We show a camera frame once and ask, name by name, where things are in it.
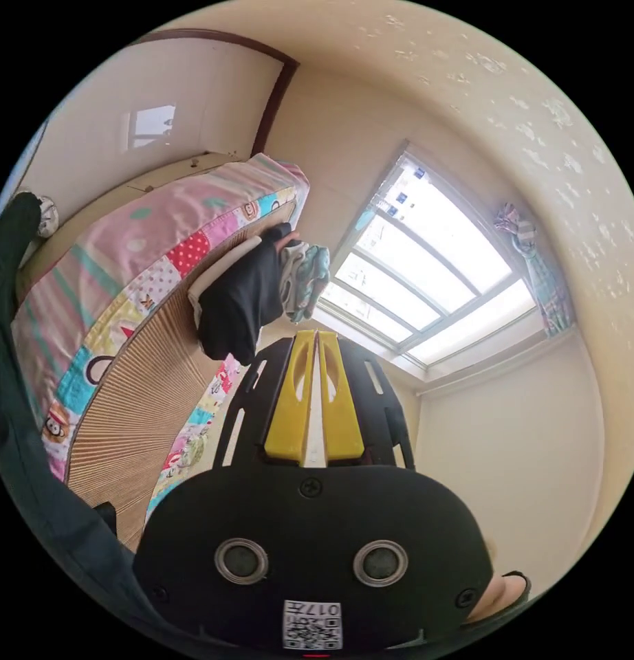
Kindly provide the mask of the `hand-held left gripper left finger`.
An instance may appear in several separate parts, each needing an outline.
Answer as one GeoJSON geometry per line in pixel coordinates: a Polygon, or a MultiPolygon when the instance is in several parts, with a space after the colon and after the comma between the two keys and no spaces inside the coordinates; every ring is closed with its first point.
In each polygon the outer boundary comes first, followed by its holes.
{"type": "Polygon", "coordinates": [[[305,458],[315,346],[315,331],[299,331],[294,336],[264,444],[271,460],[305,458]]]}

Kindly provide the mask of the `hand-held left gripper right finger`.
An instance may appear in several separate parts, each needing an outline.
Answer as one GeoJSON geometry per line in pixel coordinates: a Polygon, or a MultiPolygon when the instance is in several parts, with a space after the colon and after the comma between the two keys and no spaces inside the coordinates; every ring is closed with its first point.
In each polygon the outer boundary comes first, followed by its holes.
{"type": "Polygon", "coordinates": [[[364,443],[338,336],[318,332],[322,429],[327,459],[360,459],[364,443]]]}

